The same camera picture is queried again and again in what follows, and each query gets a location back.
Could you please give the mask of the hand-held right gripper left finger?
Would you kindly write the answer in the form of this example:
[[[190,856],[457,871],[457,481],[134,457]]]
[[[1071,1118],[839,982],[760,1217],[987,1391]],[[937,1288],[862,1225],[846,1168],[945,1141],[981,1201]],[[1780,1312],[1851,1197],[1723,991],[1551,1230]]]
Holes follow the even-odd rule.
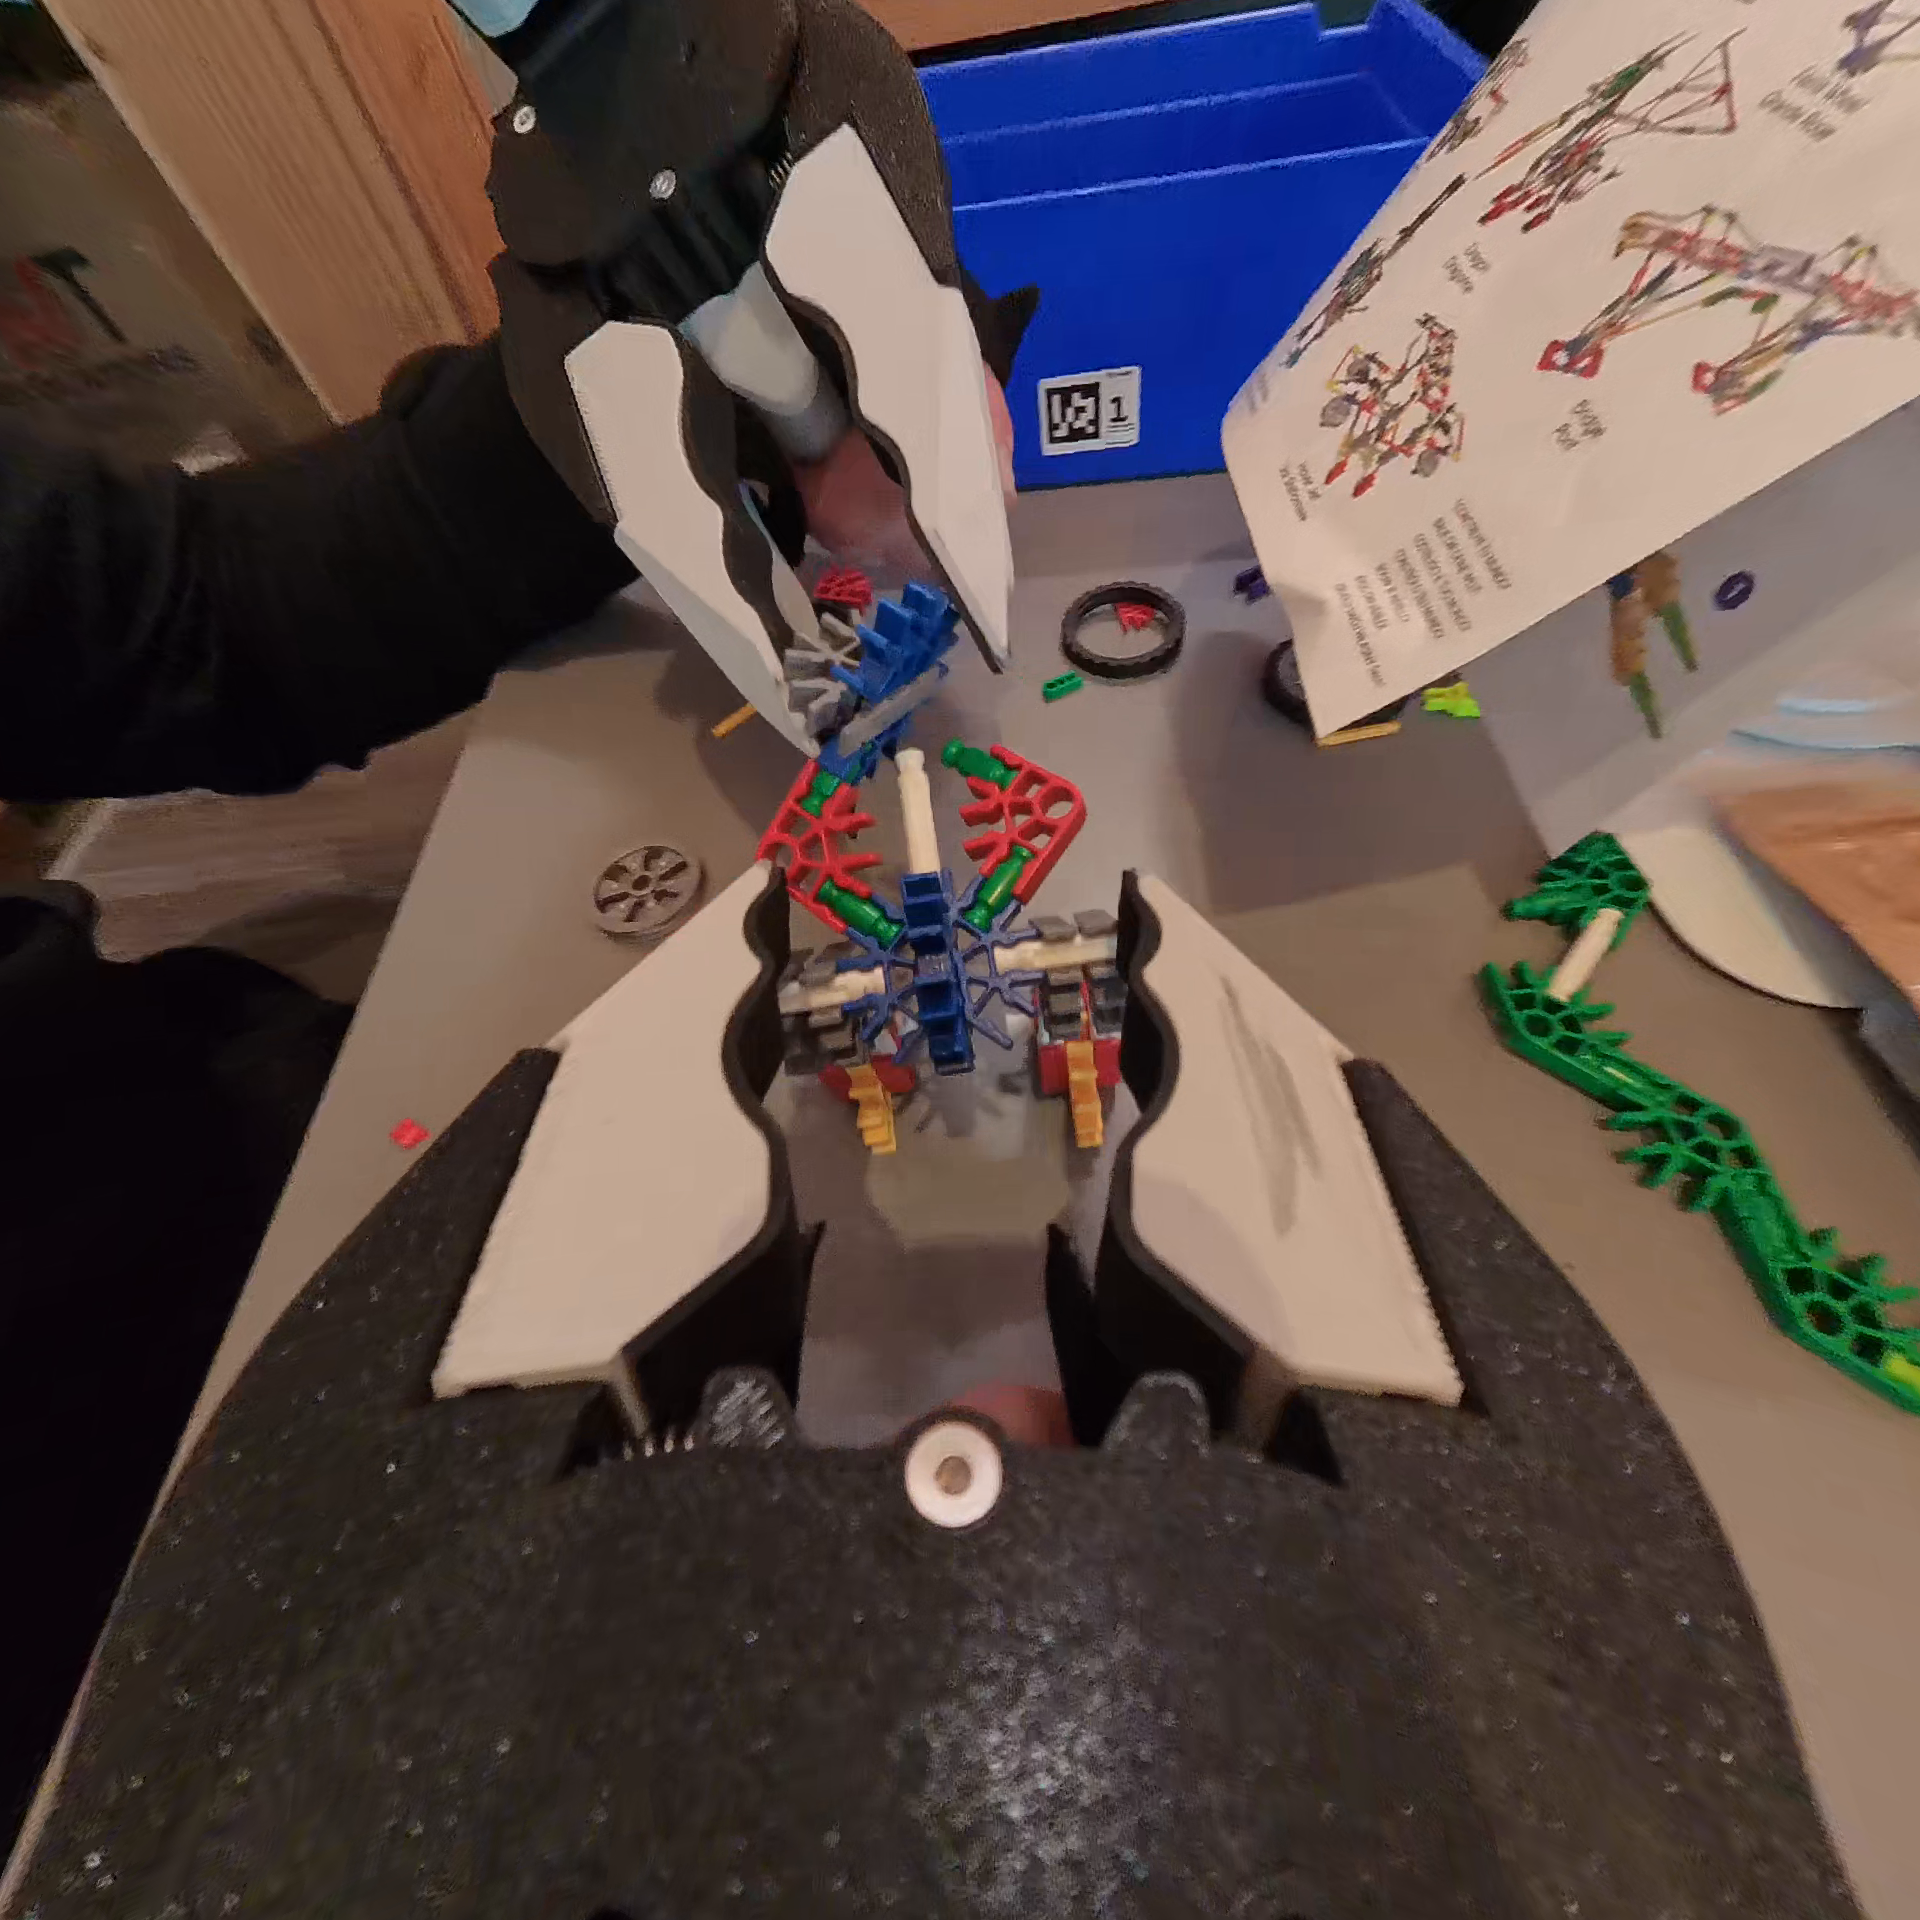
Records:
[[[553,1039],[555,1068],[431,1390],[606,1385],[644,1433],[709,1378],[799,1385],[799,1214],[766,1111],[788,908],[742,871]]]

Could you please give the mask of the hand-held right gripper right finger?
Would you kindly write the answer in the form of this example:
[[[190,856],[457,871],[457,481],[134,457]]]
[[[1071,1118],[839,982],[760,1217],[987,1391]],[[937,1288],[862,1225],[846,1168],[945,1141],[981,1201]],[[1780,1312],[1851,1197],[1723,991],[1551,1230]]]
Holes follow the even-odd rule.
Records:
[[[1120,1141],[1096,1330],[1224,1438],[1305,1388],[1456,1408],[1463,1375],[1360,1118],[1353,1050],[1164,878],[1120,884]]]

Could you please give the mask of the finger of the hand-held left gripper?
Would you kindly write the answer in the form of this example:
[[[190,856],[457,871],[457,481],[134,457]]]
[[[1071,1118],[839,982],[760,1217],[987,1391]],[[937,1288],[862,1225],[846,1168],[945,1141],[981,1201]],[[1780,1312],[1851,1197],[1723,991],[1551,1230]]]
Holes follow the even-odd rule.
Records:
[[[622,552],[736,692],[819,756],[785,653],[821,622],[736,462],[736,398],[659,322],[601,325],[565,361]]]
[[[991,671],[1012,660],[1012,454],[969,304],[937,279],[855,126],[793,160],[760,265],[835,346],[853,441],[893,481],[909,536]]]

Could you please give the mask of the blue snowflake connector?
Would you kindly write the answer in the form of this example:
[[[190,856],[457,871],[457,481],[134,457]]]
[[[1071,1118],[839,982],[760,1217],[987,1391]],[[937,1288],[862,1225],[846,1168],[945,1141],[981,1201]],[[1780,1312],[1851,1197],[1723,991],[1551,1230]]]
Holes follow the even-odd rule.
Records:
[[[904,695],[924,700],[949,674],[955,628],[958,607],[944,591],[908,582],[897,597],[875,600],[871,617],[855,626],[853,658],[831,660],[831,684],[864,710]]]

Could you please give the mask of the colourful construction toy model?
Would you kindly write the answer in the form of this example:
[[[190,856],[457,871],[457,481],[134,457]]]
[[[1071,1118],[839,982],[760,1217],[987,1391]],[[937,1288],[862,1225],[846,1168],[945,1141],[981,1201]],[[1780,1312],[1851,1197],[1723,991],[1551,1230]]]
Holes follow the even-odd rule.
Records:
[[[1087,821],[1086,794],[1003,745],[955,735],[925,754],[912,726],[945,678],[924,700],[856,708],[829,664],[853,658],[883,597],[862,569],[827,564],[809,589],[822,636],[790,662],[821,751],[757,856],[831,942],[785,965],[783,1071],[844,1097],[885,1156],[920,1081],[972,1074],[989,1042],[1030,1062],[1036,1093],[1065,1103],[1071,1142],[1093,1152],[1120,1081],[1117,920],[1036,909]]]

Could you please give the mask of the person's left forearm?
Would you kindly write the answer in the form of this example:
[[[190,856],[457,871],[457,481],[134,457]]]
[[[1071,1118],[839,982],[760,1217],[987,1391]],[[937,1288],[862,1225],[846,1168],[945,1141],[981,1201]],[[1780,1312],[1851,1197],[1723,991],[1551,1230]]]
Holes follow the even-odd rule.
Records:
[[[1,798],[260,798],[486,697],[636,569],[553,473],[496,343],[251,463],[1,439]]]

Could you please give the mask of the person's left hand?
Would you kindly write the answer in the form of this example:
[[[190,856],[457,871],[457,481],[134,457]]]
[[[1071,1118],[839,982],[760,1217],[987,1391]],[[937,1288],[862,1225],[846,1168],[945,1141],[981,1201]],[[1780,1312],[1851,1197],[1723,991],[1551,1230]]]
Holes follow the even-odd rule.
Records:
[[[873,578],[932,580],[904,492],[868,439],[851,426],[819,462],[790,466],[806,538]]]

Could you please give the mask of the blue plastic bin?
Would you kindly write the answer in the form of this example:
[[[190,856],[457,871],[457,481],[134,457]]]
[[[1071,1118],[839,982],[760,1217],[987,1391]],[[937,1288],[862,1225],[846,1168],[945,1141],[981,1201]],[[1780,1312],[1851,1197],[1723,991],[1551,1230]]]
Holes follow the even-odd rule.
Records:
[[[1421,4],[1191,16],[924,64],[958,250],[1040,306],[1021,492],[1221,469],[1241,382],[1481,79]]]

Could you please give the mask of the grey spoked pulley wheel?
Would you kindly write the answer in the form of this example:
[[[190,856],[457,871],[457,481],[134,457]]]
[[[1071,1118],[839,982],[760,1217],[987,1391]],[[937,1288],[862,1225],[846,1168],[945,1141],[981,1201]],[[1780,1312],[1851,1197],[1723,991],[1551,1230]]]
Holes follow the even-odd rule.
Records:
[[[651,942],[678,926],[702,900],[703,863],[667,844],[624,847],[592,878],[596,929],[620,942]]]

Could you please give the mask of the wooden pillar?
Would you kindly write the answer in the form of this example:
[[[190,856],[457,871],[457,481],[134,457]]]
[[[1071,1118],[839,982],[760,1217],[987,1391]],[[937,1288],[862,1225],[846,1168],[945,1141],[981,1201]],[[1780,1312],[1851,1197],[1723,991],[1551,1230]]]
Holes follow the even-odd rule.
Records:
[[[316,401],[496,329],[492,106],[441,1],[52,1]]]

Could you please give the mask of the black rubber tire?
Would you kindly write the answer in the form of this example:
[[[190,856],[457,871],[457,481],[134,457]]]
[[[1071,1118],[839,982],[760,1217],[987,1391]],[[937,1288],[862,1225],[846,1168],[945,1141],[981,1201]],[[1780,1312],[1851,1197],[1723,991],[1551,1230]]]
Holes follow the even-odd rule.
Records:
[[[1121,631],[1117,600],[1144,600],[1160,610],[1151,631]],[[1151,681],[1182,656],[1188,633],[1184,604],[1151,582],[1104,582],[1078,593],[1062,612],[1060,648],[1068,664],[1107,684]]]

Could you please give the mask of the white foam board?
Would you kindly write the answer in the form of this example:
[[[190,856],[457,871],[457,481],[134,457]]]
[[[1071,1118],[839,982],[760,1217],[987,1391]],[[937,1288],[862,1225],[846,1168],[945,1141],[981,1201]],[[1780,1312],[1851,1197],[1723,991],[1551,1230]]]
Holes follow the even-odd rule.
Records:
[[[1715,802],[1755,786],[1887,777],[1915,760],[1915,738],[1915,692],[1880,674],[1838,692],[1789,692],[1673,766],[1607,830],[1697,960],[1779,1000],[1864,1009],[1893,1000],[1893,985],[1851,934],[1720,830]]]

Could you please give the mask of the black wheel with grey hub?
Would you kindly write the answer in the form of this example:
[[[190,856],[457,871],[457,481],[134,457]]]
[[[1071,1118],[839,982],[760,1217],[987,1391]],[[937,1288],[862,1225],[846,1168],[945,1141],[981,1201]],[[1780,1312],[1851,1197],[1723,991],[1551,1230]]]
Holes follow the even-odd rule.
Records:
[[[1309,738],[1319,738],[1335,728],[1319,728],[1311,719],[1311,708],[1305,695],[1305,676],[1299,660],[1299,648],[1292,637],[1278,641],[1264,660],[1262,670],[1262,695],[1264,701],[1285,719],[1289,719],[1299,730],[1305,730]],[[1368,719],[1387,719],[1404,714],[1407,700],[1401,697],[1396,701],[1385,704],[1382,708],[1364,712],[1360,719],[1348,722],[1368,722]]]

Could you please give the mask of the brown plastic bag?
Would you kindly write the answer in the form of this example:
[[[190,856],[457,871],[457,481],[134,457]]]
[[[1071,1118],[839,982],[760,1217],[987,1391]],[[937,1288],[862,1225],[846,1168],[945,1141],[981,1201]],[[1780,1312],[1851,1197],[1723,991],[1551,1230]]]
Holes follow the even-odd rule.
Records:
[[[1712,814],[1917,1006],[1912,777],[1753,786],[1719,792]]]

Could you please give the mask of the white instruction booklet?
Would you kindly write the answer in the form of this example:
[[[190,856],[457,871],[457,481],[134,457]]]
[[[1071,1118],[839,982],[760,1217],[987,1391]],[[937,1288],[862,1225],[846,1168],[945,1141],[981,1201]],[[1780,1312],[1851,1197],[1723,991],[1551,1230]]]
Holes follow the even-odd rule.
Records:
[[[1612,678],[1599,588],[1472,668],[1481,714],[1549,854],[1827,664],[1915,637],[1915,401],[1679,536],[1675,558],[1697,664],[1679,668],[1660,622],[1647,624],[1656,735]]]

